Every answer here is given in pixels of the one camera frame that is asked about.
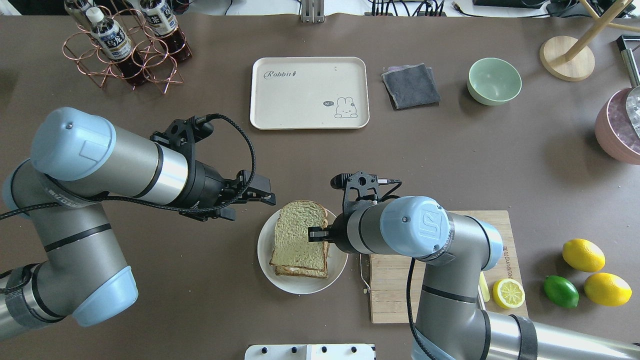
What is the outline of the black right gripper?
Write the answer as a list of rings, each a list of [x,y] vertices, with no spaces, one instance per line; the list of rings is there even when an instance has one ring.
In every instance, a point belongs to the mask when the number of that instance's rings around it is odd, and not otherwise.
[[[307,235],[310,243],[327,242],[335,244],[343,253],[351,252],[351,244],[347,233],[347,222],[343,213],[338,215],[333,223],[325,228],[307,228]]]

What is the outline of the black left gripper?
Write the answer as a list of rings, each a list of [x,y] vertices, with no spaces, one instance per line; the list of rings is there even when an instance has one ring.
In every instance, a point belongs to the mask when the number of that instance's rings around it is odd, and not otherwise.
[[[256,174],[249,181],[249,177],[249,170],[241,170],[234,179],[222,178],[213,167],[196,161],[194,182],[185,193],[185,198],[180,200],[180,208],[203,210],[229,201],[232,204],[261,202],[276,205],[269,178]]]

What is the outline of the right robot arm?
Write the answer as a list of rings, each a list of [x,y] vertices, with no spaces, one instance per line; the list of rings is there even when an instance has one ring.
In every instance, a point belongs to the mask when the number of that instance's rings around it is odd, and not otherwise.
[[[426,196],[358,201],[311,242],[346,253],[401,255],[425,263],[417,314],[409,322],[414,360],[637,360],[626,344],[480,309],[481,271],[498,263],[502,237],[493,225],[445,210]]]

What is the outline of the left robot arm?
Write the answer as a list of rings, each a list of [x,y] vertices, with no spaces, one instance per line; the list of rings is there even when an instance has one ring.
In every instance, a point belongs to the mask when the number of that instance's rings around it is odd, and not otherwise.
[[[46,260],[1,275],[1,339],[71,316],[89,327],[132,306],[137,283],[102,206],[122,201],[207,221],[233,221],[233,204],[275,205],[268,178],[255,173],[255,151],[242,131],[251,169],[224,178],[195,157],[219,113],[174,120],[150,138],[71,107],[39,126],[30,157],[3,185],[6,219],[32,221]]]

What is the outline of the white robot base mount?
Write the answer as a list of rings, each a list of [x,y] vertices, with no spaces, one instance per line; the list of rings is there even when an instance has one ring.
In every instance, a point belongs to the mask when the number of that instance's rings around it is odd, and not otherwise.
[[[247,348],[245,360],[375,360],[374,344],[255,344]]]

